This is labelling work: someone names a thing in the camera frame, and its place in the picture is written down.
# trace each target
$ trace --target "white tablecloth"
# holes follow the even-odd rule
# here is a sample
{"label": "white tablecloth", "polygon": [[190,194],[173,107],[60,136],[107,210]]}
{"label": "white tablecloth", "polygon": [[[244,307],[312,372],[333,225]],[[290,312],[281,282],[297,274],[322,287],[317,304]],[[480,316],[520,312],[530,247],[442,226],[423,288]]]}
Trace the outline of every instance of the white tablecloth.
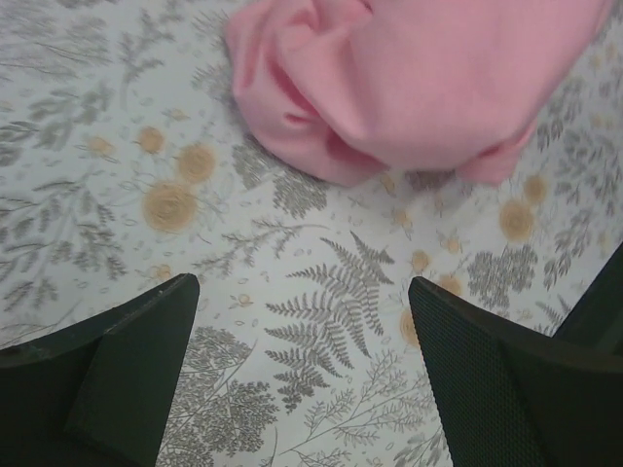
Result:
{"label": "white tablecloth", "polygon": [[343,190],[245,134],[221,40],[238,7],[0,2],[0,343],[192,272],[160,466],[450,466],[409,280],[560,324],[623,239],[623,9],[499,189],[389,172]]}

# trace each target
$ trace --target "gray leaf pattern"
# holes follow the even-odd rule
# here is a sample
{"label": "gray leaf pattern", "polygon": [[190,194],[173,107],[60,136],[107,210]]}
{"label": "gray leaf pattern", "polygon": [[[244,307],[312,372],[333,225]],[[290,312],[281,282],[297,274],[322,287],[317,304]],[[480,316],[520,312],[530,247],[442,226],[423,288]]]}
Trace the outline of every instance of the gray leaf pattern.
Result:
{"label": "gray leaf pattern", "polygon": [[556,332],[623,241],[623,1],[512,179],[352,189],[246,128],[223,36],[244,3],[0,2],[0,347],[191,271],[159,467],[451,467],[409,281]]}

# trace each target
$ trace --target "cloth fold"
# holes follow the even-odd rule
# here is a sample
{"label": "cloth fold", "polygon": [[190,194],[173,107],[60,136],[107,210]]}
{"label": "cloth fold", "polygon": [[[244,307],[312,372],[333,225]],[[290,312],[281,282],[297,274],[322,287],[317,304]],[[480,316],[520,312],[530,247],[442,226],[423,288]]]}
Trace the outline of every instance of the cloth fold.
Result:
{"label": "cloth fold", "polygon": [[512,175],[613,0],[260,0],[226,41],[267,150],[345,186],[389,167]]}

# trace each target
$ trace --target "pink cloth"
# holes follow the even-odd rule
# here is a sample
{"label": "pink cloth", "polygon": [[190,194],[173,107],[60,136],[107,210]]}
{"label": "pink cloth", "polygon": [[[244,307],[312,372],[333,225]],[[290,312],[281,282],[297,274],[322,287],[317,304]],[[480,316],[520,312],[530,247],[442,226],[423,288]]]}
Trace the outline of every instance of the pink cloth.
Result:
{"label": "pink cloth", "polygon": [[226,40],[269,151],[354,185],[390,167],[501,183],[612,0],[260,0]]}

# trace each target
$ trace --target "floral pattern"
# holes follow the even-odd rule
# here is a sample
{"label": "floral pattern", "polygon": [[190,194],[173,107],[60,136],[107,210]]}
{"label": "floral pattern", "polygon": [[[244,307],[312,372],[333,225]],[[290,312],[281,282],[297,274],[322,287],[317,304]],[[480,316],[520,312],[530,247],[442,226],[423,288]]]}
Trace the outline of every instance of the floral pattern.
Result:
{"label": "floral pattern", "polygon": [[346,190],[245,131],[222,39],[242,1],[1,3],[0,346],[193,272],[160,467],[450,467],[409,280],[563,322],[623,241],[623,3],[501,187]]}

